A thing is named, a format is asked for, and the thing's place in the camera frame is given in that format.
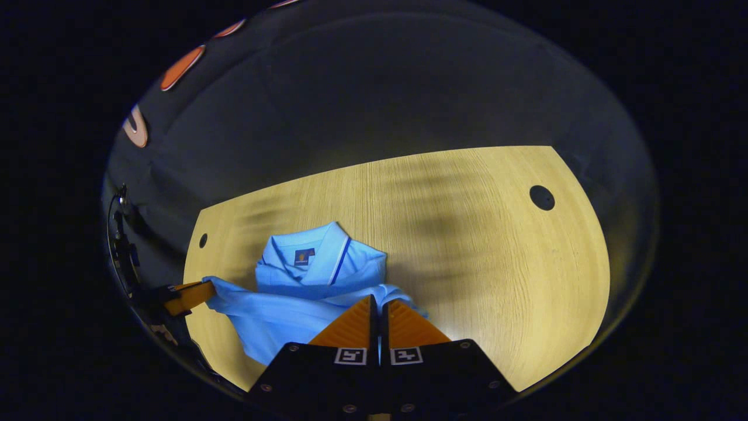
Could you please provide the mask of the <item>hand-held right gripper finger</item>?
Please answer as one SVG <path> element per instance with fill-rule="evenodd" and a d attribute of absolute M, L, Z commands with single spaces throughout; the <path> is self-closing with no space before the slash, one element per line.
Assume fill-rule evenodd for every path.
<path fill-rule="evenodd" d="M 400 299 L 383 307 L 381 387 L 391 414 L 489 414 L 519 394 L 473 339 L 450 339 Z"/>
<path fill-rule="evenodd" d="M 272 417 L 367 417 L 378 405 L 378 307 L 367 296 L 308 342 L 288 342 L 248 393 Z"/>

